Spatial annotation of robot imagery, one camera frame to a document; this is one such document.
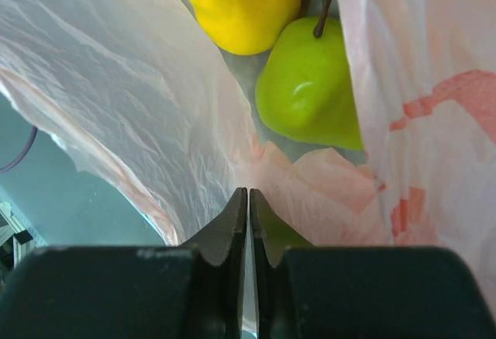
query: green fruit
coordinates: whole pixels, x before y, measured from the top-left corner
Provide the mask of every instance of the green fruit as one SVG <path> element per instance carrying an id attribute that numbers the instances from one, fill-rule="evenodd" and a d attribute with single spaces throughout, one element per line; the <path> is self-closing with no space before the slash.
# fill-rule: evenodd
<path id="1" fill-rule="evenodd" d="M 292 140 L 363 149 L 341 25 L 327 19 L 316 39 L 318 20 L 298 19 L 282 32 L 258 78 L 258 113 Z"/>

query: pear stem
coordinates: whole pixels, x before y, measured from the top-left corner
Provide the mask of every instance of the pear stem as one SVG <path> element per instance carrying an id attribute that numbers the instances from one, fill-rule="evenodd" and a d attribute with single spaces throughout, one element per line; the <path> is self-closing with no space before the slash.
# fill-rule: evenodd
<path id="1" fill-rule="evenodd" d="M 327 14 L 329 13 L 331 3 L 332 0 L 322 0 L 322 11 L 320 12 L 319 22 L 317 22 L 317 26 L 313 29 L 313 36 L 317 39 L 324 33 L 324 26 L 326 25 Z"/>

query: plastic bag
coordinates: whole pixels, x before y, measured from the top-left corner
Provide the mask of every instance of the plastic bag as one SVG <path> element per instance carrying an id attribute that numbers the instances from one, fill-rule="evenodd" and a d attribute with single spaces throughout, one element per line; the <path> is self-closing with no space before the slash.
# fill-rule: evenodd
<path id="1" fill-rule="evenodd" d="M 0 92 L 168 244 L 256 187 L 315 244 L 451 247 L 494 302 L 492 0 L 339 1 L 370 166 L 262 144 L 181 0 L 0 0 Z"/>

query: gray table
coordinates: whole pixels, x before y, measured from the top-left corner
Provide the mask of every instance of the gray table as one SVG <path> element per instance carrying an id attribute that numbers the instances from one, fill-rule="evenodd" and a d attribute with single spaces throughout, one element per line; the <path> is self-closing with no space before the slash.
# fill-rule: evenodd
<path id="1" fill-rule="evenodd" d="M 31 126 L 0 95 L 0 167 L 24 147 Z M 87 172 L 45 133 L 12 171 L 0 175 L 0 202 L 38 244 L 161 245 L 155 230 L 111 185 Z"/>

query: wire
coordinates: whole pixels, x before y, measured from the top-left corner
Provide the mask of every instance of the wire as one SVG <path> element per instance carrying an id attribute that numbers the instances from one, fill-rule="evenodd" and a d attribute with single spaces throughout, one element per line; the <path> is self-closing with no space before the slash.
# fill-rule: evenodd
<path id="1" fill-rule="evenodd" d="M 33 127 L 33 129 L 31 130 L 31 134 L 29 135 L 28 142 L 24 146 L 24 149 L 22 149 L 22 151 L 14 159 L 14 161 L 10 162 L 5 167 L 0 168 L 0 174 L 4 174 L 7 171 L 12 170 L 17 164 L 21 163 L 21 161 L 24 159 L 24 157 L 28 154 L 29 149 L 31 149 L 31 147 L 33 146 L 34 139 L 36 139 L 37 133 L 38 133 L 38 129 L 36 127 Z"/>

